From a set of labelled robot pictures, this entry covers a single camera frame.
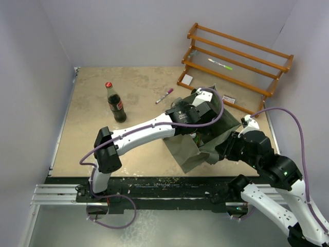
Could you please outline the green bottle white cap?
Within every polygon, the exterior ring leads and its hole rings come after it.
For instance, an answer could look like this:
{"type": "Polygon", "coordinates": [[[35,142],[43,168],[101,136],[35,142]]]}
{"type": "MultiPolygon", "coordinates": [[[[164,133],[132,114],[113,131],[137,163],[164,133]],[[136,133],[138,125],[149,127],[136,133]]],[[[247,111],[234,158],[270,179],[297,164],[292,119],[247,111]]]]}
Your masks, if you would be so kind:
{"type": "Polygon", "coordinates": [[[194,141],[194,143],[199,147],[201,144],[201,135],[195,132],[195,133],[191,133],[190,136],[194,141]]]}

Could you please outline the green canvas bag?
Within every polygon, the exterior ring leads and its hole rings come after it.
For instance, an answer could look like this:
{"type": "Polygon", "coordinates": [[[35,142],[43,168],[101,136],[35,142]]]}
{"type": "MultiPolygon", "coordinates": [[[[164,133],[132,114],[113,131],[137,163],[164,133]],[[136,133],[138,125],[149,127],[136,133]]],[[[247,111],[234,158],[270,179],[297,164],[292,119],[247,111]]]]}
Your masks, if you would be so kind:
{"type": "Polygon", "coordinates": [[[190,135],[178,135],[164,138],[164,144],[184,173],[206,162],[215,164],[219,161],[219,154],[215,147],[222,144],[241,124],[226,109],[221,118],[206,128],[208,133],[197,133],[199,144],[196,144],[190,135]]]}

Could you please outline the glass cola bottle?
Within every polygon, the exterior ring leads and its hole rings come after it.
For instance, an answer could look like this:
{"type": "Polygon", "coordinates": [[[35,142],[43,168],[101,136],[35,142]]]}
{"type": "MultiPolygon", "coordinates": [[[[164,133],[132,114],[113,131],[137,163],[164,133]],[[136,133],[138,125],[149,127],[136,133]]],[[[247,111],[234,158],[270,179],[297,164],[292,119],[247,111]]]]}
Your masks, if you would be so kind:
{"type": "Polygon", "coordinates": [[[119,94],[114,90],[111,82],[106,82],[107,102],[113,113],[116,122],[122,123],[126,121],[126,113],[124,111],[123,102],[119,94]]]}

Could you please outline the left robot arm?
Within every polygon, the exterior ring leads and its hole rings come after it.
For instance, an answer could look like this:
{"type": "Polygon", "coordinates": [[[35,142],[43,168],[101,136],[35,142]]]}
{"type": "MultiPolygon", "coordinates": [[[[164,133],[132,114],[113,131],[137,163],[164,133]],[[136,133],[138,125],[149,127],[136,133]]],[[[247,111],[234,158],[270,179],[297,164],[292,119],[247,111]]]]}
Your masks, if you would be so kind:
{"type": "Polygon", "coordinates": [[[111,174],[122,167],[120,156],[157,139],[186,135],[206,128],[220,119],[222,107],[209,101],[193,105],[181,101],[159,116],[139,125],[110,131],[99,130],[94,143],[96,167],[89,179],[88,196],[95,202],[105,198],[111,174]]]}

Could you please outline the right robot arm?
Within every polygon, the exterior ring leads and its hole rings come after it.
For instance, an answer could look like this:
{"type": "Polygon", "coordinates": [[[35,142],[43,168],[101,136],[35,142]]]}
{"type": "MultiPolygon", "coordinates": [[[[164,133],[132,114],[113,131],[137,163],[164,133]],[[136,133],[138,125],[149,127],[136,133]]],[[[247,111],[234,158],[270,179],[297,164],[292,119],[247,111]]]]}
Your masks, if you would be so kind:
{"type": "Polygon", "coordinates": [[[284,199],[285,209],[240,174],[228,185],[229,197],[244,200],[266,215],[286,235],[291,246],[328,246],[328,221],[306,196],[306,178],[293,160],[276,154],[262,131],[232,132],[216,146],[220,160],[243,161],[254,168],[284,199]]]}

